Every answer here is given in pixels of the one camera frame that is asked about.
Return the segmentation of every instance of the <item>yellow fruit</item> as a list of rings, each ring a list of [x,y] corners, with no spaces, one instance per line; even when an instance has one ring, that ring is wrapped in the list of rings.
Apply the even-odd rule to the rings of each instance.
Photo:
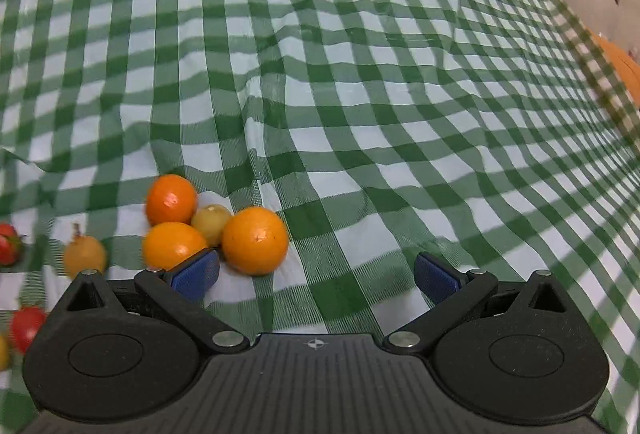
[[[8,369],[10,361],[9,342],[4,335],[0,335],[0,372]]]
[[[74,278],[79,271],[93,268],[103,273],[107,266],[107,252],[95,237],[83,236],[80,225],[74,223],[74,240],[65,248],[62,257],[66,274]]]
[[[287,255],[289,234],[275,212],[249,207],[234,215],[222,231],[226,261],[247,275],[274,271]]]
[[[229,212],[222,205],[209,205],[201,208],[191,219],[191,226],[198,230],[212,248],[220,245],[222,229],[231,218]]]
[[[207,247],[202,234],[184,223],[156,224],[142,241],[147,266],[170,270]]]

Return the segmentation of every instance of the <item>orange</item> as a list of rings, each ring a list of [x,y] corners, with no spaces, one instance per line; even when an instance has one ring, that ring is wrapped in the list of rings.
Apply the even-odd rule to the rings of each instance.
[[[151,224],[189,223],[196,211],[198,194],[185,178],[166,174],[151,185],[146,194],[146,217]]]
[[[248,275],[271,273],[284,260],[288,247],[287,227],[266,208],[245,208],[231,217],[222,230],[226,261]]]
[[[170,270],[206,247],[206,239],[188,224],[160,223],[142,240],[142,255],[147,266]]]

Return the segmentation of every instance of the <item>green checkered tablecloth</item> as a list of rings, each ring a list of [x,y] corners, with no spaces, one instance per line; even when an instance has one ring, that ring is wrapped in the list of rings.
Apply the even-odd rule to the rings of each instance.
[[[640,122],[561,0],[0,0],[0,328],[51,309],[78,222],[109,276],[143,263],[146,190],[262,204],[273,276],[223,266],[212,313],[247,335],[371,332],[428,309],[426,250],[504,280],[550,268],[610,359],[596,418],[638,424]],[[34,414],[20,360],[0,432]]]

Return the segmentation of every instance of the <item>tomato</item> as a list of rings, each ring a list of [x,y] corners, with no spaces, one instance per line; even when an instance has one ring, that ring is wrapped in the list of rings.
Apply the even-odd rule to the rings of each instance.
[[[0,266],[9,266],[20,258],[22,240],[9,223],[0,223]]]
[[[14,313],[9,334],[18,351],[26,353],[46,318],[44,311],[36,307],[22,308]]]

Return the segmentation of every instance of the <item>metal pin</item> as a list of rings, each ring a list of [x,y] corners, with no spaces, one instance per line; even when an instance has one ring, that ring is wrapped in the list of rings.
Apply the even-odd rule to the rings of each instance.
[[[213,343],[221,348],[234,348],[242,344],[244,336],[237,331],[220,331],[213,335]]]
[[[411,331],[396,331],[389,335],[389,341],[397,348],[412,348],[420,343],[420,337]]]

